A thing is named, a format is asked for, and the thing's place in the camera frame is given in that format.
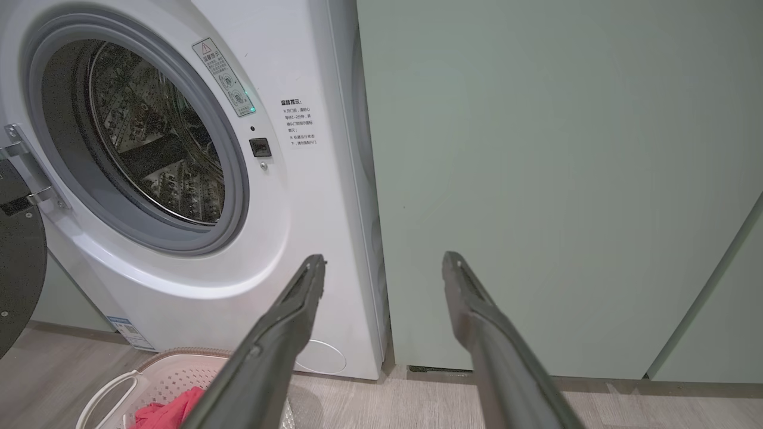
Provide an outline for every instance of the cabinet panel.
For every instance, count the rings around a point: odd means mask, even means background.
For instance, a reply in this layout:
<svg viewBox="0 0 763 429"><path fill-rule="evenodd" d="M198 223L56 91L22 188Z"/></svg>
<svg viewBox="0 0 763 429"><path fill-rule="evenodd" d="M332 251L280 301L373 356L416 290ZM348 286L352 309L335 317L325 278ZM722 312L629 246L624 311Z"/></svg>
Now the cabinet panel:
<svg viewBox="0 0 763 429"><path fill-rule="evenodd" d="M652 379L763 383L763 201L756 208L752 229Z"/></svg>
<svg viewBox="0 0 763 429"><path fill-rule="evenodd" d="M114 332L114 327L88 300L55 258L48 255L45 284L32 313L33 321Z"/></svg>
<svg viewBox="0 0 763 429"><path fill-rule="evenodd" d="M641 378L763 183L763 4L359 0L397 361L469 261L551 374Z"/></svg>

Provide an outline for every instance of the laminate flooring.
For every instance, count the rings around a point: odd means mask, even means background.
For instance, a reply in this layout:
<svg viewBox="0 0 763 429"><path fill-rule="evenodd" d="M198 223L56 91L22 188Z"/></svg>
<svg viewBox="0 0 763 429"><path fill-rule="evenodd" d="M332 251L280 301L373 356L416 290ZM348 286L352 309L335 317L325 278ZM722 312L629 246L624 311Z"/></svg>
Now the laminate flooring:
<svg viewBox="0 0 763 429"><path fill-rule="evenodd" d="M0 360L0 428L72 429L93 394L150 356L117 334L33 323ZM383 370L376 382L295 373L297 428L484 427L471 375ZM763 429L763 385L555 380L589 429Z"/></svg>

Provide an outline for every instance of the wall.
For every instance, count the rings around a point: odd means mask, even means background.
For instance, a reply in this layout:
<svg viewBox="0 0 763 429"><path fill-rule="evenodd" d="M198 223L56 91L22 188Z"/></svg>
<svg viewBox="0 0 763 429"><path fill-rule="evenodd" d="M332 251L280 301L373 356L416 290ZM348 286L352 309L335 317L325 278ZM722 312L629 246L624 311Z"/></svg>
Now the wall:
<svg viewBox="0 0 763 429"><path fill-rule="evenodd" d="M641 378L763 187L761 7L359 0L397 362L470 367L457 250L551 374Z"/></svg>
<svg viewBox="0 0 763 429"><path fill-rule="evenodd" d="M111 323L49 254L43 291L31 320L114 332Z"/></svg>

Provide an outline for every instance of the front-loading washing machine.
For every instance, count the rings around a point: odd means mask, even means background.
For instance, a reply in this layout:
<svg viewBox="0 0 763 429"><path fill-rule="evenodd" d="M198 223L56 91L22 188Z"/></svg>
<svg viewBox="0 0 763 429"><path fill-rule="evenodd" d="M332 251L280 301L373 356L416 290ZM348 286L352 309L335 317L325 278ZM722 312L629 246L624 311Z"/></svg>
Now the front-loading washing machine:
<svg viewBox="0 0 763 429"><path fill-rule="evenodd" d="M388 312L358 34L346 0L0 5L2 152L50 252L135 347L232 350L322 253L296 369L378 378Z"/></svg>

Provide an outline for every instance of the laundry basket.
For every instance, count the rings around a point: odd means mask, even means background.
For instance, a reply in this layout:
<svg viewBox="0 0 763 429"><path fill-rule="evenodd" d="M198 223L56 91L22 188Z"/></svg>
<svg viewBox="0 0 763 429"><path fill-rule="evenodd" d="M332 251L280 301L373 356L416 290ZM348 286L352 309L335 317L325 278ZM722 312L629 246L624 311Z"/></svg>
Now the laundry basket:
<svg viewBox="0 0 763 429"><path fill-rule="evenodd" d="M146 361L140 368L122 374L103 386L82 410L76 429L85 429L95 406L122 383L130 387L95 429L129 429L135 411L152 402L168 404L194 386L206 389L228 361L224 350L183 348L168 350ZM295 429L288 400L284 404L281 429Z"/></svg>

